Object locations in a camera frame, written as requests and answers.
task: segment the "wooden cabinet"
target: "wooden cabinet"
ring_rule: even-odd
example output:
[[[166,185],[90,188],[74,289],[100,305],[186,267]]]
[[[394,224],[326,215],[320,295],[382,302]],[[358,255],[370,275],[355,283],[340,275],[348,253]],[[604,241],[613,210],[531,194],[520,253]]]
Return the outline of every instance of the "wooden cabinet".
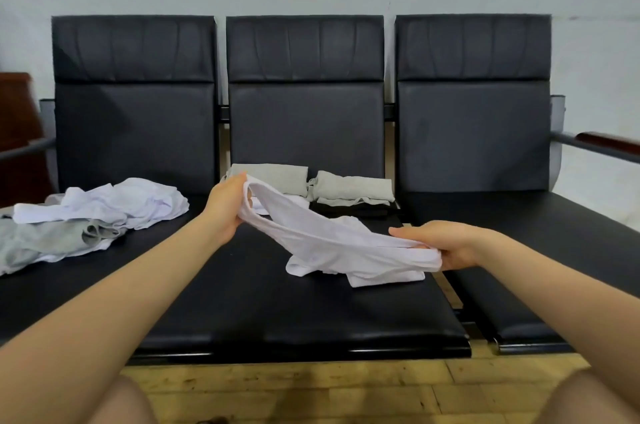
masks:
[[[30,81],[27,73],[0,73],[0,152],[27,146],[43,136]],[[41,203],[51,192],[44,153],[0,161],[0,207]]]

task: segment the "leg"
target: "leg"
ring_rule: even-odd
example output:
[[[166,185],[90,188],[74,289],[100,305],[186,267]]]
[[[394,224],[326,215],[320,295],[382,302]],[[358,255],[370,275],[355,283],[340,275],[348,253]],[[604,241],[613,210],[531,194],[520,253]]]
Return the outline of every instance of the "leg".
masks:
[[[536,424],[640,424],[640,414],[591,370],[572,374],[551,394]]]
[[[131,379],[119,376],[87,424],[157,424],[147,396]]]

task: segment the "forearm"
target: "forearm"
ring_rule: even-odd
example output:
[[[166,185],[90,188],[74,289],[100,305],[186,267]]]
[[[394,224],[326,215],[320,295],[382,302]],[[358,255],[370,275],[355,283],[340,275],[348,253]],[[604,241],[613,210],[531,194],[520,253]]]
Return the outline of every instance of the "forearm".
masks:
[[[486,270],[581,353],[608,385],[640,404],[640,299],[501,234],[488,234],[480,247]]]
[[[206,220],[197,217],[0,348],[0,424],[87,417],[217,248]]]

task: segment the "row of chairs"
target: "row of chairs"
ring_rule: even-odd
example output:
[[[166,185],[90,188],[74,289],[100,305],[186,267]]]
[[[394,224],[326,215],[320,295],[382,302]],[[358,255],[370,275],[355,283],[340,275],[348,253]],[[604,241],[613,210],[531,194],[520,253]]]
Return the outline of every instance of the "row of chairs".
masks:
[[[233,163],[384,177],[393,121],[401,217],[364,219],[369,228],[435,218],[490,227],[640,296],[640,234],[548,190],[552,139],[632,160],[552,133],[549,16],[398,16],[394,104],[381,16],[228,18],[228,105],[213,17],[64,16],[52,37],[60,189],[142,177],[178,187],[191,210],[107,251],[0,278],[0,307],[11,308],[0,342],[196,216],[220,177],[224,124]],[[290,276],[288,258],[241,226],[134,361],[463,357],[469,318],[501,352],[570,350],[480,268],[447,275],[462,315],[431,275],[354,290],[341,276]]]

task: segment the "headrest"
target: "headrest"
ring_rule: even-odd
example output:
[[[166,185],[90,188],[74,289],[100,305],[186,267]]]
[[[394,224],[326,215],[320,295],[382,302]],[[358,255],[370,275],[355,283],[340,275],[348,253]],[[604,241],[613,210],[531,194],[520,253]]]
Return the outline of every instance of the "headrest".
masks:
[[[213,82],[212,16],[55,16],[57,82]]]
[[[382,16],[229,17],[229,82],[382,81],[384,42]]]
[[[396,17],[398,81],[548,80],[549,15]]]

